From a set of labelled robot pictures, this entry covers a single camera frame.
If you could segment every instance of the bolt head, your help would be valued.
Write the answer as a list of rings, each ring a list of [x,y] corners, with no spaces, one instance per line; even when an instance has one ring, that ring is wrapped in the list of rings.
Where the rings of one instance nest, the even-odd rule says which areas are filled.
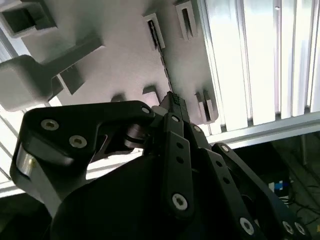
[[[173,196],[172,196],[172,202],[174,204],[174,206],[176,207],[176,209],[180,210],[180,211],[184,211],[187,209],[188,207],[188,202],[187,200],[185,199],[184,196],[182,196],[181,194],[179,193],[175,193]]]
[[[229,148],[226,145],[221,145],[221,148],[223,149],[223,151],[225,151],[226,153],[229,152]]]

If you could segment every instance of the corrugated metal panel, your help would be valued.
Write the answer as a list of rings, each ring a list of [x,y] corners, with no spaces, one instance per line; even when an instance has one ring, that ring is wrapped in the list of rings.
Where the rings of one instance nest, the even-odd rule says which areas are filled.
[[[318,0],[198,5],[208,58],[215,60],[209,63],[221,126],[238,130],[251,116],[256,126],[320,110]]]
[[[319,0],[198,0],[219,117],[200,125],[210,143],[239,148],[320,131]],[[0,31],[0,59],[28,54]],[[61,106],[57,97],[48,104]],[[0,183],[8,178],[23,112],[0,113]],[[90,164],[96,178],[138,149]],[[0,197],[21,193],[0,184]]]

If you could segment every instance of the rectangular slot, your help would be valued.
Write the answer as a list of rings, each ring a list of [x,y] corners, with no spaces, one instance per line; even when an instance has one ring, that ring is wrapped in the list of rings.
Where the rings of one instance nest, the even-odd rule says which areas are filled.
[[[178,19],[185,41],[198,36],[194,11],[191,1],[187,1],[175,6]]]
[[[7,10],[2,14],[14,34],[18,34],[36,25],[36,22],[26,8]]]
[[[164,49],[166,46],[165,46],[164,38],[163,38],[161,30],[160,30],[157,15],[155,13],[152,13],[152,14],[144,16],[143,19],[145,21],[145,24],[144,24],[145,32],[146,32],[147,37],[149,39],[151,49],[156,50],[156,47],[157,47],[155,36],[153,34],[154,30],[155,30],[155,34],[156,34],[157,40],[159,42],[160,48]]]

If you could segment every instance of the gray plastic part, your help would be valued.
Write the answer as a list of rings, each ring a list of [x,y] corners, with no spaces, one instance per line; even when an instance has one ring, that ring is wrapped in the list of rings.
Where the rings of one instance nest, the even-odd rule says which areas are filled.
[[[124,93],[118,93],[116,95],[114,95],[112,98],[111,98],[111,101],[112,103],[115,103],[115,102],[124,102],[126,100],[126,97],[125,97],[125,94]]]
[[[204,124],[214,123],[218,118],[218,111],[215,110],[212,99],[210,98],[208,92],[206,90],[203,91],[203,96],[197,92],[195,94],[198,107],[199,114]]]
[[[209,96],[208,91],[204,90],[203,91],[203,96],[204,96],[204,101],[207,107],[210,123],[213,123],[214,121],[217,120],[219,114],[217,108],[214,108],[214,103],[216,102],[215,100],[212,100]]]
[[[157,92],[157,89],[154,85],[147,86],[142,91],[143,102],[148,104],[149,107],[159,106],[160,97]]]
[[[63,89],[70,95],[73,95],[84,83],[83,77],[80,75],[76,66],[71,66],[56,76]]]
[[[191,1],[186,1],[175,6],[178,14],[182,36],[185,41],[198,36],[195,14]]]
[[[100,40],[94,38],[85,40],[65,54],[42,64],[29,55],[0,63],[1,106],[6,111],[13,112],[47,103],[61,90],[61,86],[57,84],[57,75],[61,85],[74,93],[82,85],[81,80],[75,80],[80,75],[76,70],[66,70],[100,46]]]
[[[2,1],[0,20],[12,38],[44,34],[57,28],[43,0]]]
[[[145,32],[147,34],[147,37],[148,37],[148,40],[149,40],[149,43],[150,43],[150,46],[151,46],[152,50],[156,50],[156,45],[155,45],[152,33],[150,31],[150,28],[149,28],[149,24],[148,24],[149,21],[153,21],[154,27],[155,27],[155,31],[156,31],[156,35],[157,35],[158,40],[159,40],[160,48],[164,49],[166,47],[166,45],[165,45],[164,38],[162,37],[162,33],[161,33],[161,30],[160,30],[159,21],[157,19],[156,13],[152,13],[152,14],[144,16],[143,20],[145,21],[145,23],[144,23]]]

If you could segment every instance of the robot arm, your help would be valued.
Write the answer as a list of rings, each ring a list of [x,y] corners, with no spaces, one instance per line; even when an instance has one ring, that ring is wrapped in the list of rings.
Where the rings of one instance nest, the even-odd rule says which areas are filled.
[[[86,180],[89,163],[133,148],[143,156]],[[53,240],[311,239],[232,149],[208,144],[171,92],[154,110],[128,101],[27,112],[10,175],[47,207]]]

